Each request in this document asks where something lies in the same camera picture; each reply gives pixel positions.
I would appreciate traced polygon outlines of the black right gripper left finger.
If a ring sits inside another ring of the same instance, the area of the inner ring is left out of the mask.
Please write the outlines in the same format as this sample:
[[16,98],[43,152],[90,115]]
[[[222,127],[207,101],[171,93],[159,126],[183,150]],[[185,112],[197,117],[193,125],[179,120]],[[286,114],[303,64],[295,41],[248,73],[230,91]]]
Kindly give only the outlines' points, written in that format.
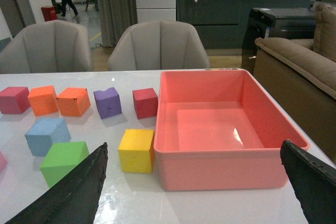
[[103,143],[7,223],[93,223],[107,162],[108,145]]

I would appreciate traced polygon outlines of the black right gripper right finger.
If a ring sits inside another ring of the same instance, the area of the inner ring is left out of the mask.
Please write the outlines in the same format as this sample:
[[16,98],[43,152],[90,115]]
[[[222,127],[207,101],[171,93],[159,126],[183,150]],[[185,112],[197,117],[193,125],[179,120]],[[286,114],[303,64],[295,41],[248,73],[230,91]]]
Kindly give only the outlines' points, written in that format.
[[335,168],[283,141],[280,158],[308,223],[335,223]]

